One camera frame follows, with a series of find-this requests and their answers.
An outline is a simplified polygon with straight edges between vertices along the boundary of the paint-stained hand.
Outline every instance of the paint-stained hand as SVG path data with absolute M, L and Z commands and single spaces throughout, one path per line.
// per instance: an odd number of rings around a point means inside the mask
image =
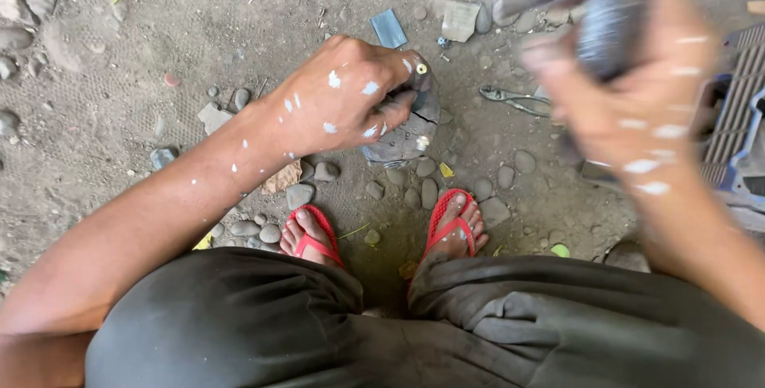
M 415 51 L 334 36 L 269 95 L 275 125 L 299 155 L 368 145 L 409 117 L 416 92 L 381 102 L 421 62 Z
M 718 45 L 695 6 L 654 0 L 639 65 L 607 86 L 579 68 L 574 37 L 534 41 L 523 60 L 548 90 L 554 118 L 567 123 L 588 158 L 638 188 L 652 183 L 645 176 L 651 171 L 691 162 L 689 129 Z

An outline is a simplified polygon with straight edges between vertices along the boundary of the dusty floor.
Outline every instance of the dusty floor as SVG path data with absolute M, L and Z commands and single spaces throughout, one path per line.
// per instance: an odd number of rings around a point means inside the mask
M 432 0 L 125 1 L 129 13 L 120 24 L 110 18 L 107 0 L 59 0 L 33 47 L 5 53 L 25 63 L 44 51 L 52 64 L 38 78 L 22 67 L 14 79 L 0 83 L 0 108 L 22 119 L 20 142 L 0 141 L 5 165 L 0 171 L 0 268 L 10 273 L 4 292 L 55 238 L 151 171 L 151 149 L 176 146 L 183 151 L 203 138 L 196 112 L 222 98 L 209 97 L 209 86 L 218 86 L 222 94 L 238 87 L 257 92 L 267 78 L 268 92 L 323 42 L 325 33 L 376 42 L 368 20 L 388 8 L 408 37 L 404 48 L 419 51 L 435 68 L 441 103 L 454 115 L 452 123 L 440 127 L 428 154 L 440 161 L 457 129 L 469 136 L 452 165 L 457 176 L 432 177 L 441 185 L 471 189 L 476 178 L 485 176 L 497 189 L 497 169 L 502 162 L 512 164 L 515 151 L 536 158 L 534 173 L 517 175 L 511 189 L 498 192 L 514 217 L 490 231 L 489 255 L 498 246 L 502 254 L 549 254 L 540 239 L 561 229 L 573 257 L 593 259 L 636 228 L 627 199 L 582 182 L 574 167 L 559 162 L 551 137 L 559 129 L 545 119 L 477 99 L 476 90 L 484 84 L 528 92 L 536 88 L 529 76 L 511 73 L 520 65 L 514 56 L 520 36 L 511 27 L 498 33 L 495 26 L 465 44 L 455 43 L 445 52 L 451 59 L 447 63 L 438 57 L 442 51 L 435 43 L 440 20 L 432 11 L 424 21 L 414 17 L 416 7 Z M 699 0 L 721 32 L 756 21 L 747 15 L 746 1 Z M 317 25 L 322 8 L 324 28 Z M 545 25 L 537 29 L 544 31 Z M 105 51 L 97 53 L 103 46 Z M 167 70 L 181 77 L 180 86 L 164 84 Z M 52 111 L 43 108 L 45 101 Z M 158 116 L 169 124 L 160 138 L 155 136 Z M 330 214 L 338 234 L 371 223 L 382 235 L 373 248 L 363 242 L 366 231 L 354 234 L 340 240 L 340 251 L 366 288 L 367 306 L 397 308 L 406 290 L 398 267 L 419 260 L 429 211 L 410 210 L 403 201 L 406 188 L 392 185 L 381 168 L 367 167 L 358 151 L 308 160 L 313 165 L 332 160 L 342 169 L 336 182 L 314 182 L 314 202 Z M 386 187 L 383 200 L 365 192 L 369 180 Z M 408 180 L 407 187 L 421 186 L 422 178 L 413 172 Z M 243 207 L 224 223 L 259 212 L 282 223 L 288 215 L 283 192 L 256 192 Z M 524 234 L 524 227 L 532 233 Z M 216 246 L 225 246 L 228 239 L 217 239 Z

